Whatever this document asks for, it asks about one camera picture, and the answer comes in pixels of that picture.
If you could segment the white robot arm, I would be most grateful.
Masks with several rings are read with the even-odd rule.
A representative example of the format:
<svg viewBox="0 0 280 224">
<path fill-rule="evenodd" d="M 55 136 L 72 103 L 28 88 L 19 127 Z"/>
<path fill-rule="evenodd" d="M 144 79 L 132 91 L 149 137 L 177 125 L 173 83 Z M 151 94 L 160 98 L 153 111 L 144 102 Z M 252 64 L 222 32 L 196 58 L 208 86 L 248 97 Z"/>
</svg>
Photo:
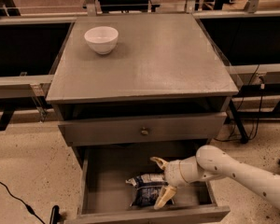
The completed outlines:
<svg viewBox="0 0 280 224">
<path fill-rule="evenodd" d="M 167 183 L 154 204 L 156 210 L 163 208 L 180 187 L 224 177 L 235 180 L 280 210 L 280 175 L 235 160 L 218 147 L 202 146 L 195 156 L 184 160 L 150 159 L 163 170 Z"/>
</svg>

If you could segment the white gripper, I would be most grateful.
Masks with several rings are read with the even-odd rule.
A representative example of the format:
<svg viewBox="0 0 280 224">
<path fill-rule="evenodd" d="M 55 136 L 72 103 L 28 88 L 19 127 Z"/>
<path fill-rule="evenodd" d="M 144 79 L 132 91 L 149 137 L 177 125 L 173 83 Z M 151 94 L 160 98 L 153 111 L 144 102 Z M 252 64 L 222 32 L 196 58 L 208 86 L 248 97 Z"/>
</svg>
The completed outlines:
<svg viewBox="0 0 280 224">
<path fill-rule="evenodd" d="M 184 160 L 166 161 L 159 157 L 151 157 L 162 170 L 168 186 L 162 186 L 154 209 L 163 208 L 176 195 L 176 188 L 185 187 L 193 182 L 205 181 L 209 174 L 199 166 L 195 157 Z"/>
</svg>

